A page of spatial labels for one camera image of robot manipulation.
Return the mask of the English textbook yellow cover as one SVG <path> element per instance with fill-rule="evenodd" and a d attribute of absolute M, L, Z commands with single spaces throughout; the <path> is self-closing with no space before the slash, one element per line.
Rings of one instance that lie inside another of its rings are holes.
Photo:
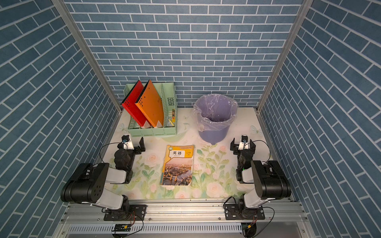
<path fill-rule="evenodd" d="M 189 186 L 192 182 L 194 145 L 168 145 L 162 169 L 163 186 Z"/>

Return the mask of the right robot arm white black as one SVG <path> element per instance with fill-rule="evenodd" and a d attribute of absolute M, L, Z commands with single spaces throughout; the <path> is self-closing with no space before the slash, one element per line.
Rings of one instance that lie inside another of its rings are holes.
<path fill-rule="evenodd" d="M 274 160 L 266 162 L 254 160 L 255 142 L 246 135 L 240 143 L 232 140 L 230 150 L 237 155 L 236 179 L 240 184 L 253 184 L 254 189 L 241 196 L 238 202 L 238 214 L 244 219 L 255 217 L 262 205 L 273 200 L 289 198 L 292 193 L 280 164 Z"/>

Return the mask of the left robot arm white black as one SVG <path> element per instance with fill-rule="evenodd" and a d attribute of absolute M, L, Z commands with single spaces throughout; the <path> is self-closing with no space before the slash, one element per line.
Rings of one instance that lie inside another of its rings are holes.
<path fill-rule="evenodd" d="M 145 151 L 144 139 L 133 146 L 130 136 L 124 135 L 117 147 L 115 168 L 109 163 L 80 164 L 62 188 L 61 200 L 105 208 L 104 221 L 132 221 L 138 215 L 143 220 L 146 205 L 131 206 L 126 195 L 106 189 L 105 184 L 128 184 L 132 180 L 135 156 Z"/>

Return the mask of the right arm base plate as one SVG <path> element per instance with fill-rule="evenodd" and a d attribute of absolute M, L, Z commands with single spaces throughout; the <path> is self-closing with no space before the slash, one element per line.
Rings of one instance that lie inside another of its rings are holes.
<path fill-rule="evenodd" d="M 240 208 L 238 204 L 225 204 L 223 206 L 226 220 L 264 220 L 263 209 Z"/>

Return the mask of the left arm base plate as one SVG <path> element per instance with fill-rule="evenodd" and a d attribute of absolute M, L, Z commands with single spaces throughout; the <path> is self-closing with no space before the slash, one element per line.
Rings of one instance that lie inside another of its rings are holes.
<path fill-rule="evenodd" d="M 118 210 L 106 210 L 104 221 L 134 221 L 137 218 L 144 220 L 147 205 L 130 205 L 128 209 L 122 207 Z"/>

